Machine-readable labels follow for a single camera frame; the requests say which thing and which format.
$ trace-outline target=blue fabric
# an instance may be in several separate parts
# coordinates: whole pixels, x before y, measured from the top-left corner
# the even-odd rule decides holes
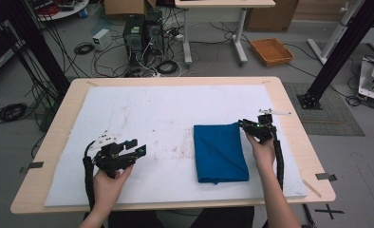
[[[249,180],[237,123],[195,125],[194,146],[198,182]]]

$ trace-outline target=black cross mark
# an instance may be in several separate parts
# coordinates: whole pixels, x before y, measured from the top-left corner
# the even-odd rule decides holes
[[[331,217],[331,219],[334,219],[334,216],[332,215],[332,213],[336,213],[336,214],[344,214],[343,211],[336,211],[336,210],[331,210],[329,208],[329,205],[326,204],[327,206],[327,210],[321,210],[321,209],[315,209],[314,211],[315,212],[324,212],[324,213],[329,213],[329,216]]]

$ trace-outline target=computer tower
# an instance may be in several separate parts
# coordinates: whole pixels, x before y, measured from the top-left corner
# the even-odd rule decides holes
[[[148,12],[145,22],[148,41],[151,43],[150,53],[153,55],[161,55],[164,53],[162,11],[155,10]]]
[[[145,16],[142,14],[131,14],[127,18],[122,37],[127,50],[128,62],[131,67],[145,66],[148,60],[149,49],[147,49]]]

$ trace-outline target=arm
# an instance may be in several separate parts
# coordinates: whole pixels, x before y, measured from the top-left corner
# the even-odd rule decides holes
[[[272,164],[275,160],[273,141],[268,140],[264,144],[260,144],[253,136],[247,133],[246,136],[252,145],[252,153],[261,178],[269,227],[301,227],[273,172]]]
[[[127,167],[121,174],[117,171],[115,179],[107,177],[102,170],[98,171],[93,178],[95,206],[80,228],[100,228],[102,226],[116,204],[122,186],[130,176],[132,169],[133,165]]]

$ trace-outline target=grey mat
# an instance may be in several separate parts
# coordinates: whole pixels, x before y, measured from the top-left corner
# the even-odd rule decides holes
[[[320,100],[323,110],[303,109],[296,94],[305,94],[310,84],[284,84],[294,109],[308,135],[364,136],[345,102],[328,88]]]

